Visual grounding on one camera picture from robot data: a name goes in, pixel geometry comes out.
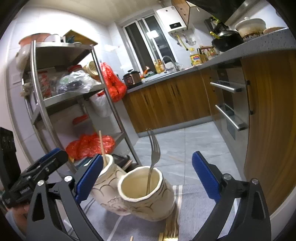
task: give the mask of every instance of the window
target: window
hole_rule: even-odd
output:
[[[146,66],[151,71],[155,71],[153,61],[157,62],[163,56],[169,56],[176,61],[154,15],[134,21],[123,29],[141,72],[146,69]]]

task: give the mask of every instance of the gray rug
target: gray rug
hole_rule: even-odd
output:
[[[176,194],[176,205],[179,210],[179,239],[191,240],[205,223],[212,212],[215,202],[209,199],[202,184],[178,185],[173,187]],[[105,241],[158,241],[159,233],[164,232],[165,220],[149,222],[133,215],[118,216],[105,210],[92,196],[81,203],[93,227]],[[234,207],[220,234],[228,234],[235,217]],[[73,229],[68,232],[76,237]]]

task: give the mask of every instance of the rice cooker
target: rice cooker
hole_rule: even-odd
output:
[[[129,70],[127,74],[123,76],[123,80],[128,87],[128,89],[136,87],[140,84],[142,84],[141,78],[140,78],[140,72],[135,71],[133,69]]]

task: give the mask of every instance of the human hand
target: human hand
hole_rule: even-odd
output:
[[[29,212],[29,204],[13,207],[11,211],[17,227],[25,235],[27,230],[27,214]]]

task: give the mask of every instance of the tiled floor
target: tiled floor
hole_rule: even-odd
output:
[[[234,160],[213,122],[176,131],[157,134],[161,156],[155,165],[172,185],[199,182],[191,157],[200,151],[205,159],[215,164],[222,173],[241,180]],[[151,145],[148,137],[141,137],[134,146],[143,166],[151,164]]]

